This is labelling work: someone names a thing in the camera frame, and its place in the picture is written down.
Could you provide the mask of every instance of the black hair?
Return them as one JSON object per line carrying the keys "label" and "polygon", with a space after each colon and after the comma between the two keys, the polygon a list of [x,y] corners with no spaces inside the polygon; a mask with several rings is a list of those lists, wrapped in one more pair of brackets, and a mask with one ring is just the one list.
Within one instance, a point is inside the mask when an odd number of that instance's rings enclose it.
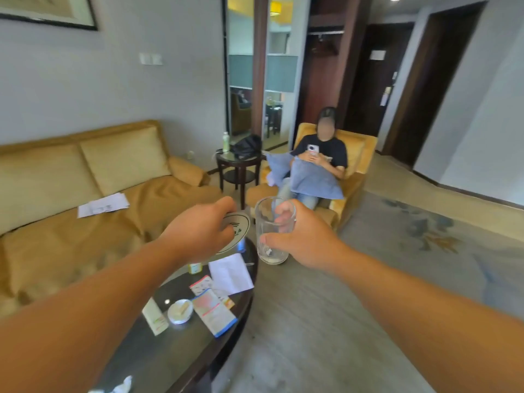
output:
{"label": "black hair", "polygon": [[337,109],[336,108],[332,106],[324,107],[324,109],[322,109],[320,113],[318,113],[317,125],[319,124],[321,118],[330,118],[331,121],[333,121],[333,125],[335,126],[335,129],[336,129],[337,127]]}

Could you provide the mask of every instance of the person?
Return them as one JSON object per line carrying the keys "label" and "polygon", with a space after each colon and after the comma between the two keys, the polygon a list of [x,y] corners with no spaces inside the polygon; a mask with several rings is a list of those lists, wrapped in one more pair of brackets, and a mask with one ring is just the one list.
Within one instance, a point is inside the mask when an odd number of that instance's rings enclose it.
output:
{"label": "person", "polygon": [[[524,323],[357,252],[297,200],[291,233],[260,239],[340,278],[436,391],[524,391]],[[139,251],[0,321],[0,380],[9,393],[85,393],[157,287],[233,238],[232,198],[197,205]]]}
{"label": "person", "polygon": [[[337,126],[337,111],[334,107],[324,107],[318,114],[317,133],[306,135],[291,151],[292,156],[300,160],[320,165],[331,172],[337,179],[344,178],[347,168],[347,151],[344,142],[335,138]],[[318,146],[318,154],[308,151],[308,145]],[[278,191],[278,197],[285,200],[296,198],[307,208],[314,210],[319,198],[291,191],[291,177],[284,178]]]}

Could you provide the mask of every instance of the wooden pillar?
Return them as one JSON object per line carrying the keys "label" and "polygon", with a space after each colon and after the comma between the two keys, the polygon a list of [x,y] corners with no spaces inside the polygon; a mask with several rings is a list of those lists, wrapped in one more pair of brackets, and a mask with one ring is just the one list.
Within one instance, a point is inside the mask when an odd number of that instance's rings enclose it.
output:
{"label": "wooden pillar", "polygon": [[344,127],[358,58],[370,16],[371,1],[347,1],[344,34],[340,41],[337,70],[331,94],[331,105],[337,107],[338,128]]}
{"label": "wooden pillar", "polygon": [[260,137],[262,136],[262,123],[265,115],[264,76],[266,72],[268,15],[269,0],[255,0],[251,132]]}

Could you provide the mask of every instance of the gray carpet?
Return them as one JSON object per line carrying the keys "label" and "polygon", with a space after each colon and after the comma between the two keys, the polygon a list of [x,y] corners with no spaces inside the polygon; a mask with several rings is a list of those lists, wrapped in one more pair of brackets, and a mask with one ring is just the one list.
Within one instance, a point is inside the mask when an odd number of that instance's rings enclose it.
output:
{"label": "gray carpet", "polygon": [[[521,242],[370,193],[340,237],[393,267],[524,318]],[[433,391],[344,284],[294,259],[260,264],[246,329],[213,390]]]}

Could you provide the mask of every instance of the black bag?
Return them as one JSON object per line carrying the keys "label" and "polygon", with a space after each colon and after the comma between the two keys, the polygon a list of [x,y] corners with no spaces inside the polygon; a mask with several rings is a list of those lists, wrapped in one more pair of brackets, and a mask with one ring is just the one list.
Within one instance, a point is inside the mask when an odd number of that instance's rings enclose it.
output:
{"label": "black bag", "polygon": [[257,157],[262,153],[262,139],[251,134],[232,145],[231,152],[241,160]]}

